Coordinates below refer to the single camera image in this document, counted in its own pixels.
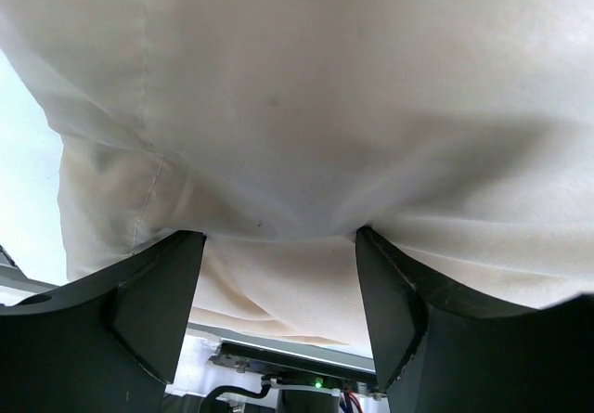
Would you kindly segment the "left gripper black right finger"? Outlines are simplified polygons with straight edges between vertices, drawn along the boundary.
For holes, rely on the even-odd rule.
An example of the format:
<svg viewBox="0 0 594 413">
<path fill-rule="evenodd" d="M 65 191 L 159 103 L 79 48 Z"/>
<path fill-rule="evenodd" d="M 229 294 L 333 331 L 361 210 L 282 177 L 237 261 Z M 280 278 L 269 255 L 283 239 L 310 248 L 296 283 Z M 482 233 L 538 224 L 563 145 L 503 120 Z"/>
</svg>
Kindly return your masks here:
<svg viewBox="0 0 594 413">
<path fill-rule="evenodd" d="M 379 388 L 393 412 L 589 412 L 593 298 L 502 301 L 368 227 L 355 260 Z"/>
</svg>

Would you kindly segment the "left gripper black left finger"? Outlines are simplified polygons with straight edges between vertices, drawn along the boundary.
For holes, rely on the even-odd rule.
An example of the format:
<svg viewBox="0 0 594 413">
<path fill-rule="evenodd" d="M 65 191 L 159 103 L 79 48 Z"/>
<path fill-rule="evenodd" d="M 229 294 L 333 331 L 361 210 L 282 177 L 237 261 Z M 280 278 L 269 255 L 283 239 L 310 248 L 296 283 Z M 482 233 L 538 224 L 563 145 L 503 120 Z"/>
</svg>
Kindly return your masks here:
<svg viewBox="0 0 594 413">
<path fill-rule="evenodd" d="M 205 237 L 180 231 L 1 309 L 4 412 L 158 412 L 174 381 Z"/>
</svg>

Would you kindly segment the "beige trousers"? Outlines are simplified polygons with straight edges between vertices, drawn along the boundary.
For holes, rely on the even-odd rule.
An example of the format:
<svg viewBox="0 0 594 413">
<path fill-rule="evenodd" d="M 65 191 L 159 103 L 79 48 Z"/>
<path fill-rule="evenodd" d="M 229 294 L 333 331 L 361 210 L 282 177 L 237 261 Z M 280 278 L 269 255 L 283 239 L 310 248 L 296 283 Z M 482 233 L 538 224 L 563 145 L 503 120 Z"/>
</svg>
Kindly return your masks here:
<svg viewBox="0 0 594 413">
<path fill-rule="evenodd" d="M 191 317 L 369 346 L 355 232 L 506 301 L 593 289 L 593 0 L 1 0 L 66 272 L 206 235 Z"/>
</svg>

